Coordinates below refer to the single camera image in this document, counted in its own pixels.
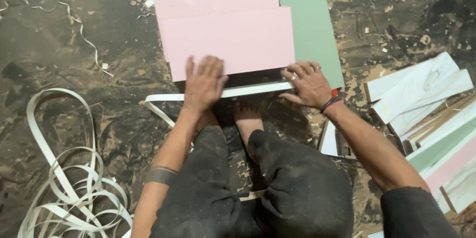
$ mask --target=bare foot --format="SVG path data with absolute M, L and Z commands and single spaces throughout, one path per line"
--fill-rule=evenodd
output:
M 249 103 L 235 104 L 235 123 L 247 148 L 251 133 L 255 130 L 264 130 L 259 110 Z

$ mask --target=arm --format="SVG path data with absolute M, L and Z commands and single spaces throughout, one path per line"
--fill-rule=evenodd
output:
M 156 220 L 156 211 L 169 190 L 169 182 L 182 168 L 200 117 L 220 99 L 228 77 L 220 77 L 223 61 L 207 56 L 193 74 L 193 59 L 187 62 L 185 101 L 169 138 L 152 161 L 132 224 L 132 238 L 147 238 Z
M 298 74 L 299 78 L 293 80 L 298 95 L 284 93 L 281 97 L 317 109 L 332 98 L 330 85 L 317 63 L 297 62 L 288 69 L 291 72 L 284 70 L 282 75 L 292 79 L 292 72 Z M 383 192 L 405 186 L 421 187 L 430 192 L 426 182 L 398 149 L 344 104 L 326 109 L 326 116 L 344 135 L 357 159 Z

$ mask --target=forearm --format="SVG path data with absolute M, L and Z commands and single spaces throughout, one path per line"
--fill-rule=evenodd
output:
M 199 115 L 182 109 L 175 127 L 152 161 L 152 168 L 165 167 L 178 172 L 190 150 Z M 147 238 L 156 220 L 156 211 L 162 206 L 169 186 L 158 182 L 146 182 L 135 210 L 132 238 Z
M 398 149 L 344 104 L 332 108 L 327 116 L 383 192 L 404 186 L 421 187 L 430 192 L 425 181 Z

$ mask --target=person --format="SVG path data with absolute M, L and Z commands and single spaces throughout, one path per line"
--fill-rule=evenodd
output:
M 267 189 L 254 202 L 241 203 L 233 195 L 227 143 L 210 111 L 228 79 L 221 75 L 223 61 L 207 56 L 194 73 L 189 58 L 186 69 L 183 108 L 153 159 L 132 238 L 351 237 L 354 212 L 347 174 L 316 148 L 265 132 L 259 112 L 248 104 L 237 106 L 234 117 Z M 292 80 L 297 94 L 280 97 L 322 109 L 382 190 L 386 238 L 458 237 L 425 181 L 381 133 L 332 96 L 317 63 L 296 62 L 282 75 Z

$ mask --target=man's left hand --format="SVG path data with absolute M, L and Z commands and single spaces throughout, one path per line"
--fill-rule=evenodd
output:
M 190 56 L 183 108 L 202 115 L 220 99 L 228 76 L 222 76 L 223 60 L 214 56 L 203 58 L 196 74 L 193 73 L 194 65 L 193 56 Z

